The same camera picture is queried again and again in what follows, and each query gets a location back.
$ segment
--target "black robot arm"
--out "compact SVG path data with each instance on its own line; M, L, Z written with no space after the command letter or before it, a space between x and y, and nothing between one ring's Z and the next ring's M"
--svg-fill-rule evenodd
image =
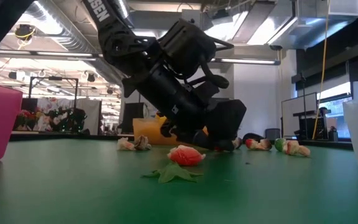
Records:
M166 116L161 127L164 136L173 133L179 141L208 149L234 149L231 141L246 108L239 100L211 99L229 82L208 68L217 50L233 45L209 37L183 19L160 40L136 36L111 1L83 2L98 28L104 58L129 76L122 80L124 96L137 90ZM224 47L217 49L216 42ZM205 77L188 82L200 66ZM205 126L208 135L202 132Z

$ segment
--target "small toy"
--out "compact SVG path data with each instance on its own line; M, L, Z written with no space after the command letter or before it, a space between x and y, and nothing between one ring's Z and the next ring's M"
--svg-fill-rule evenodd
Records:
M195 166L205 158L205 154L201 155L196 149L182 145L171 149L167 156L182 166Z
M310 150L307 147L300 146L298 141L276 139L274 146L277 151L284 152L287 155L294 156L296 154L301 154L310 157Z
M272 148L272 144L268 139L261 139L260 142L253 139L247 139L246 146L249 150L255 151L269 151Z
M196 173L189 172L181 168L179 164L177 164L176 162L171 162L163 169L155 170L151 174L142 175L142 177L159 177L158 182L160 184L164 184L173 180L176 177L190 182L197 182L197 180L193 177L201 176L201 175L203 174L196 174Z
M232 141L232 143L235 149L239 149L242 144L242 139L237 137L235 138L235 140Z
M144 151L150 150L152 146L149 144L149 140L146 136L139 136L135 140L135 144L130 143L128 138L120 138L117 142L118 150L126 150L126 151Z

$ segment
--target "green ball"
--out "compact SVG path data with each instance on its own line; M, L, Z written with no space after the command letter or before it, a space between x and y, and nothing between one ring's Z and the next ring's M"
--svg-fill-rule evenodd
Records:
M276 139L274 141L274 146L276 147L277 151L279 152L283 151L284 143L285 143L285 139Z

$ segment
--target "green tabletop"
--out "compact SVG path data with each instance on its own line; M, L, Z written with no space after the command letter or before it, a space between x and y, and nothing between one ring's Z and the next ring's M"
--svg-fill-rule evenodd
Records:
M312 158L206 152L197 184L158 184L169 147L122 152L114 141L11 142L0 162L0 223L358 223L352 151Z

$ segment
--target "green leaf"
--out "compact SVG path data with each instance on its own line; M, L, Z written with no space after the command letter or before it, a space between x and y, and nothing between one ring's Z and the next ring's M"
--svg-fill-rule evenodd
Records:
M193 172L189 172L190 175L193 175L195 177L198 177L198 176L202 176L204 174L200 174L200 173L193 173Z
M176 177L190 182L197 182L197 180L192 176L200 176L200 175L202 174L188 172L186 169L181 168L176 162L171 162L163 169L155 170L152 172L152 174L142 175L142 177L160 176L158 178L158 182L163 184L173 180Z
M142 175L142 177L158 177L159 175L160 173L157 170L155 170L151 174Z

